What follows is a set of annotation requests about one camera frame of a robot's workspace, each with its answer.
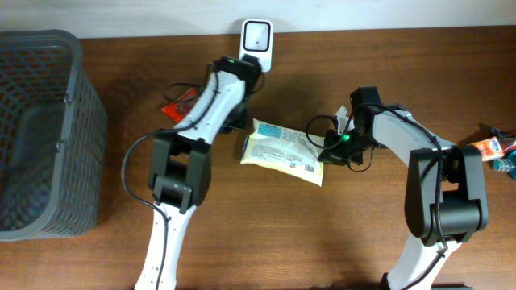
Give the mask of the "yellow wet wipes pack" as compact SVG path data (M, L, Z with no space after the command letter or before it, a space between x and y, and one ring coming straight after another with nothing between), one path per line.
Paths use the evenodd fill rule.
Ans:
M322 149L299 130L252 119L253 130L243 145L241 164L255 164L295 176L321 187L324 167L318 161Z

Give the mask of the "red snack bag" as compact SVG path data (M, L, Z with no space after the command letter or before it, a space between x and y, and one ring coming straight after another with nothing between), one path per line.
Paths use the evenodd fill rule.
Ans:
M161 112L174 122L179 123L192 110L198 99L198 91L190 88L179 97L179 102L166 105L161 109Z

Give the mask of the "orange tissue pack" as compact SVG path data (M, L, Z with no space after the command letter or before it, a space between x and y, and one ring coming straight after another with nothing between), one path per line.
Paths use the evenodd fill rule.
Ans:
M481 153L483 162L497 160L505 156L497 137L477 141L472 145Z

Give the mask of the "black red snack packet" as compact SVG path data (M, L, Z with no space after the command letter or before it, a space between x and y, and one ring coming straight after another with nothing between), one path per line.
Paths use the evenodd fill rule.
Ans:
M497 139L501 145L501 149L507 155L515 150L515 136L511 133L504 132L495 126L490 127L491 135Z

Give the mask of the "teal mouthwash bottle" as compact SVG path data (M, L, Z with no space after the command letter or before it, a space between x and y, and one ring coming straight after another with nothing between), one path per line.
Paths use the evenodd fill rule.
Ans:
M516 152L511 152L506 158L493 161L493 170L496 172L507 173L513 180L516 179L515 167Z

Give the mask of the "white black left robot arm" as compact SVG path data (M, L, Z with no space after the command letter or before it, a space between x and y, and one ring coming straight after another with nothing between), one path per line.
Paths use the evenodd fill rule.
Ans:
M148 187L152 232L137 289L174 289L189 222L211 181L212 145L218 134L241 127L245 104L263 71L255 56L223 56L208 66L192 109L173 128L159 129L131 145L152 141Z

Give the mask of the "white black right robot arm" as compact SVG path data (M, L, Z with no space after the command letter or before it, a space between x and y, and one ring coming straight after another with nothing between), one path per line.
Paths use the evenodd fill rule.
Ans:
M351 167L363 163L365 151L389 149L407 166L409 236L378 287L430 289L450 255L487 226L481 152L440 138L399 104L384 104L374 86L359 87L350 102L332 117L318 161Z

